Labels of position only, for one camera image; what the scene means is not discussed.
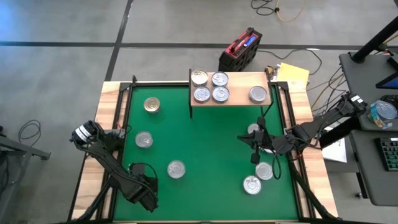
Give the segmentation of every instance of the green table surface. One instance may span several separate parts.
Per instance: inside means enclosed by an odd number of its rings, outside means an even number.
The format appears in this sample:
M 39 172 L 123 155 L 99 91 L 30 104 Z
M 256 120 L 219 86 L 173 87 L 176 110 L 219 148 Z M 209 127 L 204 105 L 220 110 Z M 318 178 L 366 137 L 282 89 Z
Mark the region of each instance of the green table surface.
M 144 109 L 148 97 L 160 100 L 160 111 Z M 281 135 L 282 125 L 276 95 L 266 116 L 270 134 Z M 259 107 L 196 107 L 189 117 L 188 87 L 135 87 L 132 95 L 123 167 L 146 162 L 159 176 L 159 207 L 148 212 L 138 204 L 116 199 L 116 221 L 221 221 L 296 220 L 297 212 L 288 162 L 280 157 L 282 177 L 262 181 L 261 192 L 249 195 L 243 180 L 255 175 L 250 163 L 252 150 L 236 136 L 260 115 Z M 154 139 L 148 149 L 136 146 L 135 136 L 149 131 Z M 172 179 L 167 165 L 181 160 L 186 173 Z M 261 161 L 271 164 L 272 155 L 261 153 Z M 147 175 L 153 175 L 146 168 Z

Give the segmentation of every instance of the keyboard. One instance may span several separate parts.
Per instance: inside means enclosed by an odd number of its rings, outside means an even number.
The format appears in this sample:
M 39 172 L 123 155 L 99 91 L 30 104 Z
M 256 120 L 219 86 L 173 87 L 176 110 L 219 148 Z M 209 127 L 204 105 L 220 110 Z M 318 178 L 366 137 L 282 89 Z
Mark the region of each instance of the keyboard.
M 398 171 L 398 138 L 375 139 L 384 168 L 387 171 Z

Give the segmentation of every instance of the wooden shelf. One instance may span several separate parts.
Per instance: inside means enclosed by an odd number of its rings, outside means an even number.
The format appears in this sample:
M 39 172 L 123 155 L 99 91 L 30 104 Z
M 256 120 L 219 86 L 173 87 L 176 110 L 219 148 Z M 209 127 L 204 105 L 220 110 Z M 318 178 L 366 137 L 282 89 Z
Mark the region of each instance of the wooden shelf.
M 209 79 L 206 87 L 209 88 L 210 92 L 213 91 L 213 85 L 211 84 L 211 77 L 214 72 L 208 72 Z M 267 75 L 265 72 L 226 72 L 228 75 L 227 89 L 229 90 L 229 98 L 226 103 L 216 103 L 213 98 L 206 103 L 198 103 L 193 97 L 195 86 L 191 85 L 191 106 L 267 106 L 271 104 L 271 97 L 268 89 Z M 262 86 L 267 91 L 267 98 L 262 103 L 253 103 L 249 99 L 250 89 L 254 86 Z

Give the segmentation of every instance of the yellow cable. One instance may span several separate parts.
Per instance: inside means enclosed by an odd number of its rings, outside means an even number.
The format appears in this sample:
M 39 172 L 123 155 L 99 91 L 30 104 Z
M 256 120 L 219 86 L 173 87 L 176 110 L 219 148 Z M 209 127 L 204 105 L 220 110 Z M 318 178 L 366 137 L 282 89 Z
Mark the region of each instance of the yellow cable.
M 335 81 L 337 81 L 337 79 L 339 78 L 343 78 L 343 74 L 339 75 L 337 78 L 335 78 L 333 81 L 330 82 L 330 84 L 333 84 Z M 322 94 L 324 91 L 326 91 L 326 89 L 329 88 L 329 85 L 327 85 L 322 91 L 321 93 L 318 95 L 317 99 L 315 100 L 315 102 L 313 102 L 312 106 L 311 106 L 311 110 L 312 108 L 315 106 L 315 104 L 318 102 L 318 100 L 321 98 Z
M 301 12 L 304 10 L 304 6 L 305 6 L 306 3 L 307 3 L 307 0 L 304 0 L 303 6 L 301 7 L 300 12 L 297 14 L 297 16 L 295 16 L 295 17 L 294 17 L 293 19 L 291 19 L 291 20 L 284 20 L 284 19 L 282 19 L 282 18 L 280 17 L 280 15 L 279 15 L 279 11 L 276 11 L 276 15 L 278 16 L 278 18 L 279 18 L 282 22 L 292 22 L 292 21 L 295 20 L 295 19 L 301 14 Z M 276 8 L 278 8 L 278 5 L 279 5 L 279 0 L 276 2 Z
M 396 35 L 393 35 L 392 37 L 390 37 L 390 39 L 387 39 L 386 41 L 384 41 L 384 43 L 383 43 L 383 44 L 388 44 L 388 42 L 390 42 L 390 41 L 394 40 L 396 37 L 398 37 L 398 34 L 396 34 Z

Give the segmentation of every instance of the gray floor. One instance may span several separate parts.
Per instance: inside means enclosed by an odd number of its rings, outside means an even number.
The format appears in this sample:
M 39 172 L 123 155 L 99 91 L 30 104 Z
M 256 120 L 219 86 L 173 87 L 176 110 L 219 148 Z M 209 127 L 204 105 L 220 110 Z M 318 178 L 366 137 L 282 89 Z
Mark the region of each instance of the gray floor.
M 114 42 L 126 3 L 0 0 L 0 41 Z M 281 1 L 282 16 L 291 17 L 301 3 Z M 302 15 L 286 24 L 275 15 L 256 15 L 249 0 L 134 0 L 123 42 L 226 44 L 251 26 L 264 34 L 262 44 L 363 45 L 397 12 L 393 0 L 308 0 Z M 52 152 L 49 161 L 32 159 L 11 220 L 66 220 L 83 159 L 68 138 L 76 126 L 93 119 L 112 50 L 0 47 L 0 124 L 11 139 L 17 139 L 26 121 L 40 120 L 42 138 L 36 146 Z M 290 51 L 269 50 L 278 55 Z M 189 68 L 216 70 L 222 51 L 123 48 L 112 80 L 130 80 L 132 75 L 139 80 L 187 80 Z M 323 65 L 310 77 L 308 88 L 327 81 L 339 68 L 338 55 L 347 50 L 316 53 Z M 280 62 L 259 52 L 246 71 L 261 71 Z M 284 62 L 310 71 L 318 66 L 309 52 L 295 52 Z M 322 89 L 308 92 L 311 104 Z M 329 94 L 330 90 L 326 91 L 313 109 L 322 106 Z M 396 208 L 375 207 L 368 200 L 352 197 L 359 189 L 354 175 L 330 174 L 330 182 L 344 219 L 380 223 L 398 220 Z

